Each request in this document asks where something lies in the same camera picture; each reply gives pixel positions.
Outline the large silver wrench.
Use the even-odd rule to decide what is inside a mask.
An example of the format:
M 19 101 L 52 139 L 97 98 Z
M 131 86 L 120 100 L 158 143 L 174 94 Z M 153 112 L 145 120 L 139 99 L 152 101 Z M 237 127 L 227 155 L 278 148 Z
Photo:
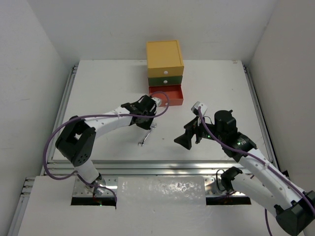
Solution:
M 157 127 L 156 123 L 153 123 L 150 126 L 149 131 L 146 133 L 146 135 L 138 142 L 138 146 L 142 147 L 145 143 L 145 141 L 147 140 L 148 136 L 151 134 L 151 132 Z

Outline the green drawer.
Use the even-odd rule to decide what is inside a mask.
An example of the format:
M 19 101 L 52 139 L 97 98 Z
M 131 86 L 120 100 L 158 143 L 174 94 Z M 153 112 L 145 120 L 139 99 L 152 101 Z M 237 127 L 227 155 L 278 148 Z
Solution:
M 170 77 L 152 77 L 148 78 L 148 84 L 150 87 L 180 85 L 182 83 L 182 79 L 182 75 Z

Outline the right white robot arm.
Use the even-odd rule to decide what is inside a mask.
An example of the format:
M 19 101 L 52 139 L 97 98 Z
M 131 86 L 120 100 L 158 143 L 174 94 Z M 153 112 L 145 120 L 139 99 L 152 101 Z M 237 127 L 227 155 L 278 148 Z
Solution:
M 238 131 L 232 111 L 220 110 L 214 123 L 206 123 L 207 108 L 202 103 L 192 107 L 196 117 L 184 126 L 185 133 L 174 142 L 191 149 L 192 138 L 216 141 L 224 153 L 246 168 L 254 178 L 233 166 L 220 175 L 222 191 L 241 192 L 271 213 L 289 235 L 297 236 L 315 219 L 315 193 L 305 191 L 289 180 L 246 135 Z

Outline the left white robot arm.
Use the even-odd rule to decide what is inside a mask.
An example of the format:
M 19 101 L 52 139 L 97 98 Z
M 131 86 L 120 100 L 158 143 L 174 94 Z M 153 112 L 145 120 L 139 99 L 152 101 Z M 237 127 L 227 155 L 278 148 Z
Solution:
M 55 147 L 71 162 L 93 195 L 101 196 L 105 192 L 106 182 L 91 159 L 96 139 L 118 128 L 134 124 L 149 130 L 161 103 L 162 100 L 157 97 L 143 95 L 137 101 L 122 104 L 101 117 L 78 119 L 65 126 Z

